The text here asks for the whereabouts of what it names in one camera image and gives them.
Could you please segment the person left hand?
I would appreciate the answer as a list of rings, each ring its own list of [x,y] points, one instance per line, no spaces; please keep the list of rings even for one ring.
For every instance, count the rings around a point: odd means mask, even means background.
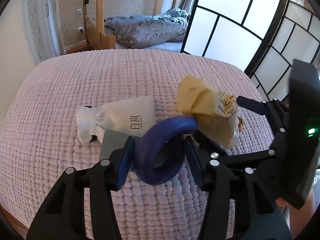
[[[299,209],[295,209],[283,198],[276,200],[277,206],[284,215],[287,226],[289,227],[292,239],[295,239],[306,227],[315,212],[314,193],[311,188],[305,204]]]

